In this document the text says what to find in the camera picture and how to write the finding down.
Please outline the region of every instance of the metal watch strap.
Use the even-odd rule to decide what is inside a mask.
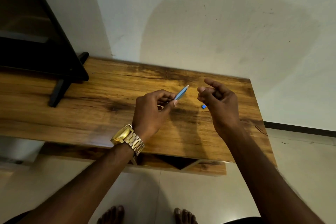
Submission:
[[[145,147],[143,141],[134,132],[129,133],[128,136],[124,139],[124,142],[131,146],[136,156],[139,155],[139,153]]]

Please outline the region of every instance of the forearm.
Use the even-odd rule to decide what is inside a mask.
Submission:
[[[127,144],[114,146],[47,201],[32,210],[19,224],[88,223],[133,154],[134,151]]]
[[[266,223],[323,223],[240,125],[222,137]]]

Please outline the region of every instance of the black baseboard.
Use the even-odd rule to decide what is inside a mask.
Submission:
[[[324,130],[324,129],[318,129],[318,128],[307,128],[307,127],[274,123],[274,122],[268,122],[268,121],[264,121],[264,124],[266,128],[274,128],[274,129],[279,129],[279,130],[287,130],[287,131],[313,134],[313,135],[319,135],[319,136],[336,137],[336,131],[331,131],[331,130]]]

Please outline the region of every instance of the blue pen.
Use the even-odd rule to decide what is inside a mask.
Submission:
[[[183,97],[183,95],[185,94],[185,92],[187,91],[189,85],[185,86],[174,98],[174,100],[179,100],[180,98]]]

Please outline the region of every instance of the wooden tabletop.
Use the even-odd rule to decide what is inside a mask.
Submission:
[[[226,84],[239,100],[246,130],[275,164],[250,80],[129,62],[88,58],[89,81],[73,83],[56,108],[49,107],[55,80],[31,74],[0,73],[0,135],[73,145],[112,147],[111,137],[132,122],[135,100],[165,89],[178,93],[178,106],[143,152],[234,162],[217,135],[197,87],[209,77]]]

